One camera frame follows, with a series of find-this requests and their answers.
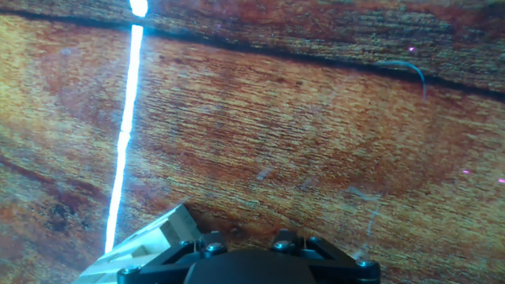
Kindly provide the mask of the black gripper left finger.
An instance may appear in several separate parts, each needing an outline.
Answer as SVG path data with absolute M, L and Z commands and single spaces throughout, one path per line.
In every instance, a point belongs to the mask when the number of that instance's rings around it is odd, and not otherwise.
M 118 284 L 206 284 L 219 281 L 223 269 L 215 258 L 227 252 L 219 231 L 195 241 L 179 241 L 146 264 L 132 264 L 117 273 Z

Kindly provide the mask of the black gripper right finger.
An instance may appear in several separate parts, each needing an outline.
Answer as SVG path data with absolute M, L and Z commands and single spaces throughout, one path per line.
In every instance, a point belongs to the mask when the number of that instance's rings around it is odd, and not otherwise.
M 316 283 L 380 284 L 381 267 L 375 260 L 353 257 L 322 237 L 301 237 L 280 230 L 271 251 L 293 256 L 312 274 Z

